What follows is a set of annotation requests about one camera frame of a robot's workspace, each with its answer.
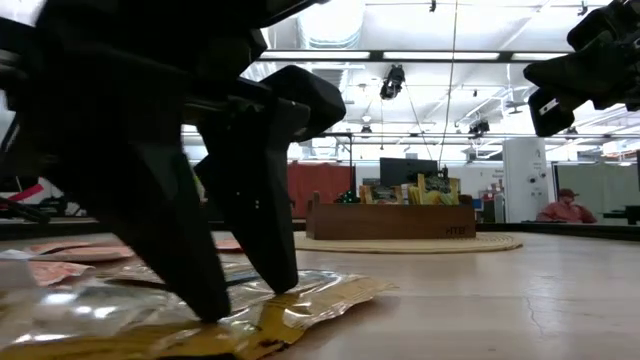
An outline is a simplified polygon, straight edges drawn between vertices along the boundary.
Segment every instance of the red shirt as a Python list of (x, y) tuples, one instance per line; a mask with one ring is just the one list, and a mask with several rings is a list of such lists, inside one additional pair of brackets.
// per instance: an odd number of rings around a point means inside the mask
[(538, 214), (537, 221), (565, 221), (568, 223), (593, 224), (598, 220), (591, 211), (580, 205), (567, 205), (562, 202), (549, 204)]

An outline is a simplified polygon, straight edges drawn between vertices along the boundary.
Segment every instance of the hat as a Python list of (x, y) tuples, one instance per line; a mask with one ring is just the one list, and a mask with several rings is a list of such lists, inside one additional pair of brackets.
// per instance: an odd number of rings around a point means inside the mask
[(566, 197), (576, 197), (580, 194), (576, 194), (571, 189), (560, 189), (558, 191), (558, 197), (566, 196)]

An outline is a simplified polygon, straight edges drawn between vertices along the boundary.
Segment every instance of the red partition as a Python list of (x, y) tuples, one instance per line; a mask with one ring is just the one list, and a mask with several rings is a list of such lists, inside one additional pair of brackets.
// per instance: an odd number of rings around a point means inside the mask
[(332, 203), (350, 188), (352, 171), (348, 166), (291, 163), (288, 167), (289, 197), (295, 202), (294, 218), (307, 215), (307, 203), (320, 193), (320, 203)]

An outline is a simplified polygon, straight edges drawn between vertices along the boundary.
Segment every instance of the white pillar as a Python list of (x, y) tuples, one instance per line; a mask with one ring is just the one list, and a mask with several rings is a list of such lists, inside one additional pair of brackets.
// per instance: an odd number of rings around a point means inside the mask
[(510, 139), (503, 143), (506, 221), (535, 220), (549, 204), (544, 139)]

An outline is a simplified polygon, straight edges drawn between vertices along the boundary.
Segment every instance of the crinkled plastic wrapper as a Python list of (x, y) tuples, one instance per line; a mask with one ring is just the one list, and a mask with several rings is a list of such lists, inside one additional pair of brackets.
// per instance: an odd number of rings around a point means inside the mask
[[(144, 267), (123, 269), (125, 278), (140, 281), (136, 273), (142, 281), (155, 276)], [(246, 273), (241, 277), (251, 279)], [(296, 288), (273, 296), (261, 279), (246, 280), (229, 287), (232, 315), (215, 325), (199, 323), (184, 302), (162, 289), (95, 281), (66, 290), (5, 294), (0, 300), (0, 359), (223, 354), (258, 359), (294, 343), (310, 326), (340, 316), (390, 287), (364, 276), (307, 270), (300, 272)]]

